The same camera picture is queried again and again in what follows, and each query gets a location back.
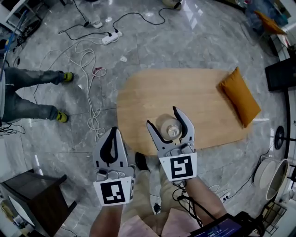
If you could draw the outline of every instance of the pink clothing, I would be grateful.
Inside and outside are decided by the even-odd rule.
[[[158,237],[154,229],[157,229],[157,221],[149,227],[146,223],[157,220],[162,213],[141,220],[138,215],[123,223],[119,230],[119,237]],[[199,229],[199,225],[188,213],[177,209],[171,209],[161,233],[162,237],[187,237],[190,232]]]

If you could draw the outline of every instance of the forearm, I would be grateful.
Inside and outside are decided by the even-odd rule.
[[[104,206],[94,221],[90,237],[117,237],[123,205]]]
[[[215,218],[219,218],[227,213],[220,199],[199,177],[187,180],[186,191],[189,197],[192,197]],[[203,225],[207,225],[213,221],[213,219],[197,205],[195,205],[195,211]]]

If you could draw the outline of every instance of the wooden table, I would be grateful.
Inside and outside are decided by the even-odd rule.
[[[118,127],[134,151],[156,155],[146,128],[149,119],[173,115],[181,109],[195,127],[195,148],[201,149],[244,139],[243,128],[226,95],[217,86],[228,72],[216,69],[148,69],[131,76],[117,98]]]

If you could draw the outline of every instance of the orange cushion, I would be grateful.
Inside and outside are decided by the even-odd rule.
[[[255,13],[262,21],[262,25],[265,31],[270,34],[286,35],[286,32],[284,32],[273,19],[269,18],[261,12],[255,11]]]
[[[247,127],[261,109],[251,95],[238,67],[220,82],[220,87],[236,107],[244,127]]]

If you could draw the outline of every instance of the gray tiled floor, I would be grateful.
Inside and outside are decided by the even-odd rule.
[[[93,12],[100,15],[103,30],[113,31],[112,22],[130,11],[140,12],[153,22],[160,22],[157,12],[163,7],[161,0],[98,0]],[[181,11],[162,11],[166,23],[155,26],[144,22],[139,16],[127,16],[116,24],[123,36],[107,46],[82,42],[79,50],[91,48],[96,55],[95,67],[107,69],[105,76],[95,78],[90,98],[95,109],[102,108],[99,115],[101,127],[106,130],[117,125],[116,98],[126,79],[146,68],[210,68],[240,71],[262,112],[258,118],[267,121],[253,122],[246,139],[223,146],[197,151],[198,173],[209,186],[218,184],[221,190],[231,188],[234,194],[248,180],[260,154],[270,144],[271,129],[283,125],[286,128],[285,101],[282,93],[268,92],[264,68],[277,62],[268,56],[261,45],[251,46],[244,36],[240,22],[246,20],[238,10],[211,0],[183,0]],[[53,49],[64,50],[73,44],[60,30],[83,19],[74,5],[62,7],[56,3],[20,54],[21,69],[38,70],[43,57]],[[77,28],[70,30],[72,37],[97,30]],[[71,48],[67,54],[77,63],[82,54]],[[42,63],[47,70],[58,52],[52,52]],[[127,62],[120,61],[124,56]],[[23,135],[4,137],[8,156],[15,175],[35,168],[36,157],[44,174],[68,176],[62,190],[68,202],[79,199],[79,204],[65,222],[65,227],[80,236],[88,236],[90,226],[100,211],[100,205],[92,181],[93,163],[91,153],[95,146],[94,133],[87,127],[89,104],[86,97],[87,82],[83,71],[61,56],[53,70],[73,71],[74,82],[67,85],[40,85],[36,93],[38,103],[52,104],[71,115],[66,124],[40,119],[20,121],[26,130]],[[18,93],[34,101],[35,87]],[[279,151],[270,151],[280,159],[284,146]],[[157,160],[148,159],[151,175],[151,202],[160,203],[159,172]],[[242,210],[258,214],[265,204],[264,196],[254,185],[247,184],[237,195],[225,203],[231,214]],[[57,236],[71,236],[59,230]]]

